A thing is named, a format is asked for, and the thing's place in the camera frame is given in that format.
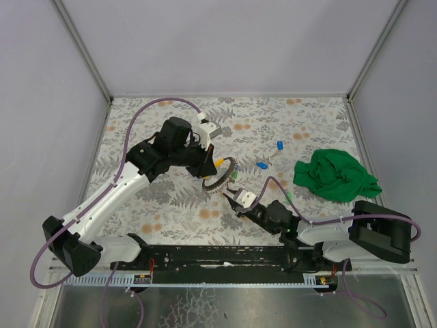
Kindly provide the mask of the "green tag key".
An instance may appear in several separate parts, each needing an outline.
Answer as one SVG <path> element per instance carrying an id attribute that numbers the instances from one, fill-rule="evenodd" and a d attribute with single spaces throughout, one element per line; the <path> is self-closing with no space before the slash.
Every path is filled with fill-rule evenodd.
<path id="1" fill-rule="evenodd" d="M 290 191 L 286 191 L 286 194 L 287 194 L 287 202 L 288 202 L 288 204 L 292 204 L 292 194 L 291 194 L 291 192 Z"/>

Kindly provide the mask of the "spiral keyring with yellow handle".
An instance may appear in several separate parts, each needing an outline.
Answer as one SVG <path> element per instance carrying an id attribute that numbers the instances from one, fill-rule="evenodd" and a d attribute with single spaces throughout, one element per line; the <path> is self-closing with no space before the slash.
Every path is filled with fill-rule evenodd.
<path id="1" fill-rule="evenodd" d="M 231 180 L 232 174 L 236 171 L 237 160 L 234 157 L 225 157 L 217 160 L 214 165 L 217 175 L 208 176 L 202 181 L 202 189 L 207 194 L 218 192 Z"/>

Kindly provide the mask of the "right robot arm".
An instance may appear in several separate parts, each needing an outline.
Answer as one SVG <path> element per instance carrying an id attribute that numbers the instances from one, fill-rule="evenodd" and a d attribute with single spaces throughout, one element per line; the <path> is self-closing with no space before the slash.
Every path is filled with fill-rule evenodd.
<path id="1" fill-rule="evenodd" d="M 366 256 L 395 264 L 410 261 L 411 218 L 383 206 L 356 201 L 350 217 L 307 223 L 279 200 L 256 204 L 257 196 L 245 189 L 228 189 L 225 198 L 237 217 L 278 235 L 288 247 L 310 247 L 319 258 L 335 263 Z"/>

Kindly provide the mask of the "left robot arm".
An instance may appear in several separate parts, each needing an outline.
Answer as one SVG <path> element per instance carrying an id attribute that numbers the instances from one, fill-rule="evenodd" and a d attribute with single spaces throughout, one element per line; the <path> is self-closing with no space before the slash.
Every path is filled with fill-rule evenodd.
<path id="1" fill-rule="evenodd" d="M 211 141 L 221 134 L 219 124 L 203 114 L 192 126 L 171 117 L 149 139 L 133 146 L 108 181 L 72 212 L 48 217 L 42 229 L 48 248 L 76 277 L 89 273 L 99 262 L 132 262 L 141 246 L 131 236 L 97 239 L 107 220 L 126 200 L 146 188 L 171 167 L 185 167 L 196 178 L 217 173 Z"/>

